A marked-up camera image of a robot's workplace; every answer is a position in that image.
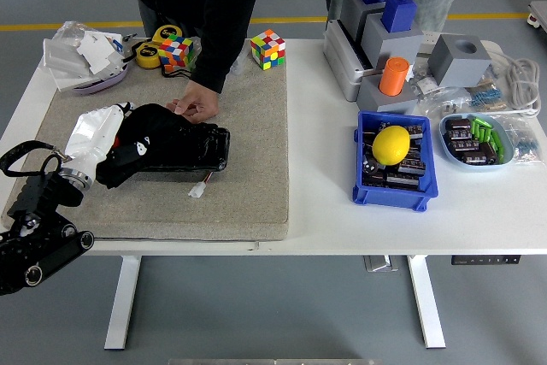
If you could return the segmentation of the person's left hand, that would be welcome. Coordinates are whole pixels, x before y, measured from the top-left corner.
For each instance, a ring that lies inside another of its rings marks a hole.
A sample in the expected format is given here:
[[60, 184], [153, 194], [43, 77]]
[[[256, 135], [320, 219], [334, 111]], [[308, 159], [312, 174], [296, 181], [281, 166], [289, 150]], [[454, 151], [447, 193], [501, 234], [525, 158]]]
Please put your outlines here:
[[167, 109], [192, 124], [210, 120], [219, 113], [219, 94], [190, 80], [183, 96], [166, 104]]

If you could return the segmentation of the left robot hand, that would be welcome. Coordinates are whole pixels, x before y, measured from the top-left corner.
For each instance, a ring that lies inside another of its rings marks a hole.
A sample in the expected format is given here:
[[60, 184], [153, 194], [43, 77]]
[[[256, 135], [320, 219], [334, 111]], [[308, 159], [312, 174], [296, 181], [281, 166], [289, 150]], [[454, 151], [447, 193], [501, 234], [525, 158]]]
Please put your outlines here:
[[122, 138], [122, 122], [135, 109], [133, 103], [117, 103], [82, 114], [65, 148], [69, 157], [63, 167], [91, 175], [100, 162], [125, 166], [143, 157], [150, 148], [148, 136]]

